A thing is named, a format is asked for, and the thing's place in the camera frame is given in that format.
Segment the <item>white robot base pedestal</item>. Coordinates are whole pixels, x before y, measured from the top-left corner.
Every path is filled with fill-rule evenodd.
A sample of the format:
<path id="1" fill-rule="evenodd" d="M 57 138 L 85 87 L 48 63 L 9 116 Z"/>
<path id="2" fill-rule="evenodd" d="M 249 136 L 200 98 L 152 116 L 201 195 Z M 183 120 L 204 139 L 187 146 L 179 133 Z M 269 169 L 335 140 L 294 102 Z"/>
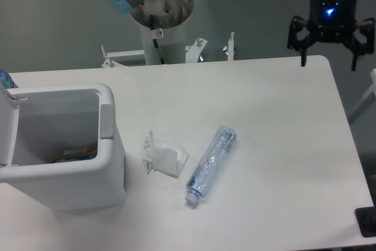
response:
<path id="1" fill-rule="evenodd" d="M 185 63 L 185 24 L 193 0 L 145 0 L 130 13 L 140 28 L 147 65 Z"/>

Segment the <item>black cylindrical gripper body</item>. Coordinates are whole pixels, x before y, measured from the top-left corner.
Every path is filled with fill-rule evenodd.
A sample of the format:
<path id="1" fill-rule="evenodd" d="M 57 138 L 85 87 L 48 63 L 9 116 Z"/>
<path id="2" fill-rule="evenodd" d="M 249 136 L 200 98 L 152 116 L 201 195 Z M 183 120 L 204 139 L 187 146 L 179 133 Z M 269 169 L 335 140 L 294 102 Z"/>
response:
<path id="1" fill-rule="evenodd" d="M 310 0 L 307 29 L 319 42 L 339 42 L 355 30 L 357 0 Z"/>

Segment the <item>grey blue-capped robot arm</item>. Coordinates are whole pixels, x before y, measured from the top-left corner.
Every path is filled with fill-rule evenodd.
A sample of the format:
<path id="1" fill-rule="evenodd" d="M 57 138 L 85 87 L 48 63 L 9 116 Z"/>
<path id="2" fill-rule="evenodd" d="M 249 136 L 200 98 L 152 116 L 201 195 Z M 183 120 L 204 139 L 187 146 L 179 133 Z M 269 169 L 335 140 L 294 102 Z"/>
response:
<path id="1" fill-rule="evenodd" d="M 130 14 L 140 27 L 148 65 L 186 63 L 198 59 L 200 49 L 187 49 L 184 23 L 192 14 L 193 0 L 106 0 L 120 14 Z M 352 52 L 352 62 L 372 54 L 375 19 L 355 19 L 357 0 L 310 0 L 308 19 L 294 16 L 288 30 L 288 49 L 307 62 L 307 49 L 317 42 L 340 43 Z"/>

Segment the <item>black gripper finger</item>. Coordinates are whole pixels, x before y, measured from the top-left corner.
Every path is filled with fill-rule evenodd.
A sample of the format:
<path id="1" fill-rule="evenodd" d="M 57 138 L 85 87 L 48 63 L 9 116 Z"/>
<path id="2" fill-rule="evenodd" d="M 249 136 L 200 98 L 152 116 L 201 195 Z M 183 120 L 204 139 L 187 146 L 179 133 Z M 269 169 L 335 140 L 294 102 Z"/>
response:
<path id="1" fill-rule="evenodd" d="M 303 39 L 298 39 L 298 34 L 304 29 L 308 31 Z M 300 16 L 294 15 L 290 21 L 288 29 L 287 47 L 300 53 L 301 66 L 305 67 L 307 62 L 307 49 L 310 47 L 310 29 L 309 21 Z"/>
<path id="2" fill-rule="evenodd" d="M 367 18 L 355 22 L 355 30 L 362 36 L 361 39 L 354 37 L 354 50 L 351 63 L 351 70 L 355 71 L 359 57 L 373 54 L 375 49 L 375 18 Z"/>

